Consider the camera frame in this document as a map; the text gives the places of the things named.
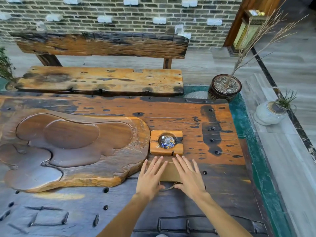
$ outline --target finger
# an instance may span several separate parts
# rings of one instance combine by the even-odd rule
[[[182,156],[182,159],[184,160],[184,162],[186,163],[186,165],[188,166],[189,170],[190,171],[194,171],[193,170],[193,167],[191,165],[191,163],[189,162],[189,160],[185,157],[185,156]]]
[[[177,156],[177,159],[178,159],[180,165],[182,166],[184,172],[188,172],[189,168],[188,168],[187,164],[184,162],[183,158],[180,157],[178,154],[176,156]]]
[[[162,160],[163,160],[163,156],[160,156],[160,158],[158,159],[158,161],[156,162],[156,164],[154,165],[154,167],[151,170],[153,174],[156,174],[158,168],[160,167],[160,163],[162,162]]]
[[[158,185],[158,190],[162,190],[162,189],[165,189],[165,186],[162,184]]]
[[[198,165],[197,165],[196,161],[194,159],[192,159],[192,162],[193,162],[193,165],[194,165],[195,172],[197,174],[201,174],[200,169],[198,168]]]
[[[179,162],[177,161],[176,158],[172,158],[172,160],[173,160],[173,163],[174,163],[174,165],[176,166],[176,168],[177,168],[177,170],[178,170],[178,172],[179,172],[179,175],[180,175],[180,177],[181,177],[182,175],[184,175],[184,171],[183,171],[181,165],[179,164]]]
[[[150,165],[149,165],[149,167],[148,167],[146,173],[149,173],[149,172],[152,170],[152,168],[154,167],[156,161],[157,161],[157,156],[155,156],[155,157],[153,158],[153,160],[152,160],[152,162],[150,163]]]
[[[156,176],[158,177],[158,179],[160,179],[160,176],[162,175],[162,173],[164,172],[165,168],[167,167],[168,161],[166,160],[162,166],[160,167],[159,171],[157,172]]]
[[[147,160],[147,159],[145,159],[145,161],[144,161],[144,163],[143,163],[143,165],[142,165],[142,168],[140,169],[139,176],[143,176],[143,175],[144,175],[144,173],[145,173],[145,169],[146,169],[146,165],[147,165],[147,162],[148,162],[148,160]]]
[[[176,189],[183,190],[183,184],[176,184],[174,187]]]

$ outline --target potted plant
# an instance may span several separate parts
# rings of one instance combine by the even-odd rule
[[[235,63],[234,69],[230,75],[227,74],[220,74],[215,76],[212,79],[211,85],[208,90],[208,97],[210,99],[226,99],[228,102],[233,100],[235,96],[241,91],[241,83],[240,81],[234,77],[235,72],[240,68],[243,67],[251,62],[251,60],[255,59],[256,56],[261,53],[264,49],[266,49],[270,44],[275,42],[280,42],[284,40],[286,36],[292,35],[294,33],[288,33],[296,24],[301,21],[292,22],[287,24],[285,27],[280,28],[279,31],[275,30],[275,27],[278,25],[279,22],[284,21],[286,14],[283,14],[283,11],[280,11],[280,7],[272,12],[270,16],[268,16],[265,22],[262,24],[261,27],[258,28],[257,32],[254,36],[248,40],[248,31],[250,30],[248,24],[248,28],[245,34],[245,37],[242,40],[241,48],[239,49],[238,59]],[[245,61],[248,53],[254,47],[254,45],[258,42],[258,40],[267,33],[275,32],[273,37],[270,39],[269,43],[267,43],[260,51],[257,52],[256,55],[248,58]]]
[[[284,119],[286,111],[291,109],[291,102],[296,98],[297,92],[286,91],[285,96],[280,96],[276,101],[266,101],[257,106],[253,115],[254,120],[260,125],[277,124]]]
[[[10,59],[5,54],[5,48],[0,47],[0,77],[6,79],[8,81],[7,87],[13,87],[13,84],[16,83],[17,79],[13,75],[13,71],[15,67],[13,67]]]

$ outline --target bench backrest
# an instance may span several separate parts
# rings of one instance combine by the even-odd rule
[[[166,64],[167,69],[171,67],[168,59],[184,59],[189,42],[178,35],[133,32],[62,34],[27,31],[14,32],[11,36],[23,52],[37,54],[40,60],[40,55],[46,55],[46,58],[52,58],[48,55],[142,56],[164,58],[164,68]]]

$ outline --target black floor strip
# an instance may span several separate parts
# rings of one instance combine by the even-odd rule
[[[255,56],[259,66],[261,67],[263,73],[265,74],[268,82],[270,83],[271,87],[273,88],[275,94],[278,97],[283,97],[281,91],[279,90],[277,84],[275,83],[274,79],[272,78],[272,76],[270,75],[268,69],[265,67],[265,65],[263,64],[263,61],[261,60],[261,58],[259,57],[259,55],[257,54],[255,48],[251,49],[252,54]],[[290,117],[290,120],[292,121],[295,129],[297,130],[300,138],[302,139],[304,145],[306,146],[308,152],[310,153],[314,163],[316,164],[316,150],[313,146],[313,144],[311,143],[309,137],[306,135],[305,131],[303,130],[301,124],[299,123],[298,119],[296,118],[296,116],[294,115],[294,112],[292,109],[287,110],[288,115]]]

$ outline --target hand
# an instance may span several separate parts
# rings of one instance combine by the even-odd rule
[[[176,158],[172,158],[174,165],[176,166],[182,184],[176,184],[176,189],[182,190],[188,197],[196,201],[196,199],[206,193],[202,175],[198,168],[197,163],[193,159],[194,170],[191,163],[184,156],[177,155]]]
[[[142,197],[147,198],[148,201],[151,201],[155,197],[155,195],[158,193],[159,190],[165,188],[163,185],[158,185],[160,176],[162,175],[168,163],[168,161],[166,160],[163,163],[163,165],[160,167],[160,169],[158,170],[162,160],[163,160],[163,156],[161,156],[158,159],[158,161],[157,161],[157,156],[155,156],[145,173],[146,165],[148,162],[148,160],[146,159],[143,163],[142,169],[140,170],[137,186],[136,186],[136,194],[139,194]]]

